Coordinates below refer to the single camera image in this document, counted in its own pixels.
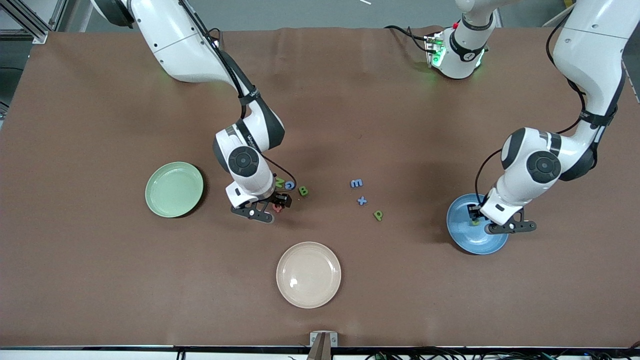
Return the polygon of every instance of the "brown table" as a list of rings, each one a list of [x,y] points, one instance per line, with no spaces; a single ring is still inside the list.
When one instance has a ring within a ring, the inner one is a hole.
[[[527,207],[537,231],[472,256],[445,226],[508,134],[576,119],[547,35],[498,29],[477,72],[453,81],[389,30],[225,34],[287,128],[269,156],[310,192],[273,225],[229,212],[211,143],[239,114],[231,86],[174,81],[140,34],[49,35],[0,132],[0,345],[297,345],[317,329],[348,346],[631,344],[640,106],[629,86],[598,167]],[[178,160],[209,191],[192,215],[160,218],[145,185]],[[481,191],[500,171],[488,165]],[[342,265],[318,309],[276,288],[278,259],[301,241]]]

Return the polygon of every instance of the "blue bowl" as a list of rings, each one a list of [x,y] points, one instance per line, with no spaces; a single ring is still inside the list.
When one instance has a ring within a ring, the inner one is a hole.
[[[489,220],[482,219],[478,225],[471,224],[467,205],[477,203],[474,193],[462,195],[454,200],[447,211],[447,229],[453,241],[465,251],[476,255],[493,254],[504,246],[509,234],[487,234],[484,228],[491,223]]]

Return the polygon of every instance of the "beige plate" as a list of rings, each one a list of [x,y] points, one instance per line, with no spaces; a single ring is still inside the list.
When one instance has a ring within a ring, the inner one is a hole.
[[[342,272],[326,246],[307,241],[285,251],[278,263],[276,282],[288,302],[303,309],[325,305],[340,287]]]

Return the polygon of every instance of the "cable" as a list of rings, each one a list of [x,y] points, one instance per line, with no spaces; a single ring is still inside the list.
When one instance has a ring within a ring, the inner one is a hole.
[[[482,202],[480,201],[480,194],[478,194],[478,179],[480,178],[480,173],[482,172],[482,169],[484,168],[484,166],[489,162],[489,160],[491,160],[492,157],[494,157],[498,152],[501,152],[501,151],[502,149],[494,151],[493,154],[489,155],[488,158],[484,159],[484,162],[482,163],[482,165],[480,165],[480,169],[478,169],[478,173],[476,174],[475,188],[476,188],[476,198],[478,200],[479,205],[482,205]]]
[[[406,36],[408,36],[408,37],[413,37],[413,38],[414,38],[414,39],[416,39],[416,40],[424,40],[424,37],[418,37],[418,36],[414,35],[413,33],[409,33],[407,30],[405,30],[405,29],[403,29],[403,28],[401,28],[401,27],[399,27],[399,26],[396,26],[396,25],[389,25],[389,26],[385,26],[384,28],[385,28],[385,29],[394,29],[394,30],[398,30],[398,31],[400,31],[401,33],[405,34]],[[436,31],[436,32],[434,32],[434,33],[429,33],[429,34],[425,35],[425,37],[429,37],[429,36],[431,36],[431,35],[434,35],[435,33],[439,33],[439,31]]]
[[[185,360],[187,358],[187,350],[184,348],[178,348],[178,354],[175,357],[175,360]]]
[[[551,51],[549,50],[549,45],[551,44],[551,38],[554,36],[554,34],[556,33],[556,31],[558,31],[558,29],[567,21],[567,19],[569,18],[569,15],[571,15],[573,10],[569,11],[562,20],[560,20],[560,22],[558,22],[558,24],[554,27],[554,29],[551,31],[551,33],[549,34],[549,37],[547,38],[547,43],[545,44],[545,50],[547,52],[547,58],[549,58],[549,61],[551,61],[551,64],[553,64],[554,66],[556,66],[556,63],[554,61],[554,57],[551,55]],[[584,95],[585,93],[580,91],[580,89],[578,88],[578,86],[571,80],[569,80],[566,76],[564,77],[566,79],[566,82],[569,84],[569,87],[578,93],[578,96],[580,97],[580,103],[582,104],[582,109],[584,110],[584,106],[585,106],[585,102],[584,102]]]
[[[236,87],[236,90],[238,92],[238,99],[244,97],[244,93],[243,93],[242,88],[240,86],[240,82],[237,79],[236,73],[231,69],[231,66],[229,66],[227,61],[222,56],[222,53],[220,52],[220,49],[218,49],[218,46],[215,45],[215,40],[213,40],[213,38],[211,37],[209,32],[207,32],[207,27],[202,22],[202,19],[200,18],[200,16],[198,16],[198,14],[196,12],[191,13],[191,11],[189,11],[189,9],[187,9],[187,5],[184,3],[184,0],[178,0],[178,2],[184,8],[184,11],[187,12],[187,15],[189,15],[189,18],[191,19],[191,21],[193,21],[195,26],[198,28],[198,31],[200,32],[202,37],[204,37],[205,40],[209,43],[209,46],[211,47],[211,49],[213,49],[214,53],[216,53],[216,55],[220,59],[220,62],[222,62],[222,65],[224,66],[225,70],[227,71],[227,74],[229,74],[229,77],[231,78],[231,81],[233,82],[234,86]],[[240,114],[240,119],[244,119],[245,116],[246,116],[246,106],[242,105],[242,112]]]
[[[293,188],[283,192],[289,192],[298,186],[298,182],[296,181],[296,178],[290,172],[288,172],[287,169],[285,169],[284,167],[281,167],[280,165],[275,163],[273,160],[267,158],[264,154],[262,154],[262,157],[265,158],[268,162],[274,164],[274,166],[278,167],[280,170],[284,171],[293,180]]]
[[[428,49],[425,49],[424,47],[420,46],[420,44],[418,44],[418,41],[417,41],[417,40],[424,41],[424,37],[431,36],[431,35],[433,35],[435,33],[429,33],[427,35],[424,35],[423,37],[418,37],[418,36],[413,34],[413,32],[411,31],[411,27],[410,26],[408,26],[406,30],[404,30],[403,28],[400,28],[399,26],[395,26],[395,25],[385,26],[385,29],[394,29],[394,30],[400,31],[402,34],[405,34],[406,36],[410,37],[413,40],[413,43],[420,50],[424,51],[425,53],[429,53],[429,54],[435,54],[436,53],[434,50],[428,50]]]
[[[211,28],[209,30],[209,34],[211,34],[212,31],[217,31],[218,32],[218,37],[214,38],[218,41],[218,46],[220,46],[220,43],[222,42],[222,30],[218,29],[218,28]]]
[[[640,343],[634,343],[631,347],[625,349],[612,349],[604,351],[580,348],[558,348],[554,349],[556,351],[556,355],[554,356],[551,356],[548,352],[542,352],[540,350],[531,348],[522,349],[523,352],[489,351],[483,354],[477,353],[482,351],[479,349],[468,349],[467,351],[474,351],[472,360],[549,360],[559,359],[563,355],[569,355],[572,357],[586,355],[590,357],[590,360],[631,360],[632,356],[636,356],[638,354],[638,347],[640,347]],[[463,354],[453,348],[437,347],[409,348],[406,350],[375,348],[368,349],[368,351],[363,355],[367,355],[366,359],[372,359],[373,357],[376,357],[376,359],[398,360],[402,359],[403,356],[408,356],[411,360],[425,360],[425,357],[422,357],[421,354],[430,355],[427,360],[437,360],[438,358],[449,360],[449,357],[451,357],[451,359],[460,360],[458,356],[462,357],[464,360],[467,360],[467,358]]]
[[[562,129],[562,130],[558,131],[556,134],[560,135],[560,134],[566,133],[567,131],[573,129],[576,125],[578,125],[579,122],[580,122],[580,118],[578,118],[578,120],[576,120],[573,124],[571,124],[571,126],[567,127],[566,129]]]
[[[589,170],[593,170],[598,165],[598,144],[600,143],[591,143],[591,150],[593,151],[593,164],[591,165],[591,169]]]
[[[425,53],[429,53],[429,54],[435,54],[436,53],[435,50],[426,49],[426,48],[420,46],[420,44],[418,44],[418,40],[415,39],[416,36],[414,36],[413,33],[411,32],[411,27],[407,27],[406,30],[409,32],[409,36],[411,36],[411,40],[413,40],[413,43],[418,47],[418,49],[424,51]]]

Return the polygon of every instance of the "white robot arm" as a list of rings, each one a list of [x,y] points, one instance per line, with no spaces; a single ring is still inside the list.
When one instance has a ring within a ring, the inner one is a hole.
[[[96,10],[118,26],[138,24],[162,68],[189,83],[224,81],[236,88],[241,118],[218,132],[213,151],[234,182],[227,187],[232,212],[252,220],[272,222],[266,204],[289,207],[291,198],[275,193],[273,174],[262,152],[282,142],[284,126],[237,63],[218,48],[215,39],[188,0],[91,0]],[[245,106],[251,114],[245,117]],[[257,202],[265,202],[263,209]]]
[[[584,91],[586,105],[571,136],[521,128],[507,138],[501,154],[504,174],[480,206],[469,207],[472,219],[486,217],[494,223],[486,228],[488,233],[518,232],[524,220],[516,221],[513,215],[523,206],[558,179],[574,180],[595,166],[598,144],[616,113],[625,82],[622,52],[639,20],[637,0],[576,2],[553,59],[558,70]]]
[[[518,0],[456,0],[462,17],[428,39],[428,63],[443,75],[463,79],[480,66],[486,41],[495,29],[493,11]]]

